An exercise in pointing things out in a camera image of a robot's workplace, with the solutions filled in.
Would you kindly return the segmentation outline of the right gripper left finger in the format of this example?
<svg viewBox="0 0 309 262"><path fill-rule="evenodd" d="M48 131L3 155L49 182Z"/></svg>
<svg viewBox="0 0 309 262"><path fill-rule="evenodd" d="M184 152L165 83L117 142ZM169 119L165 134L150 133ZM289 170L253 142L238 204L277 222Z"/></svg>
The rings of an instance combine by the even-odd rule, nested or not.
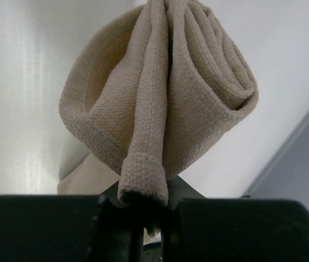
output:
<svg viewBox="0 0 309 262"><path fill-rule="evenodd" d="M141 261L132 209L100 195L0 195L0 261Z"/></svg>

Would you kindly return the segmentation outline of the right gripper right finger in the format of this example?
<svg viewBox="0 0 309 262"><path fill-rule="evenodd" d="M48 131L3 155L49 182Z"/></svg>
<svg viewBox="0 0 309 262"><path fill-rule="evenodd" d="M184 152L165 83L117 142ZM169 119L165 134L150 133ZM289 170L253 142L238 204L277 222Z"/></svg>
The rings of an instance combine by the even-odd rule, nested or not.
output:
<svg viewBox="0 0 309 262"><path fill-rule="evenodd" d="M309 261L309 212L286 199L208 199L168 181L164 261Z"/></svg>

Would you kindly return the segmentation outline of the beige cloth napkin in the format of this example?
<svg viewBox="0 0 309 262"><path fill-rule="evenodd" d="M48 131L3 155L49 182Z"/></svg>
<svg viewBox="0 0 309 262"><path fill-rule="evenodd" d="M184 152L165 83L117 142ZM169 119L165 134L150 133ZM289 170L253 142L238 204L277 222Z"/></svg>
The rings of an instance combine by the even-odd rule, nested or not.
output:
<svg viewBox="0 0 309 262"><path fill-rule="evenodd" d="M59 114L88 149L60 176L59 194L100 194L149 215L171 204L167 182L255 108L258 86L213 11L198 1L148 1L111 21L84 47Z"/></svg>

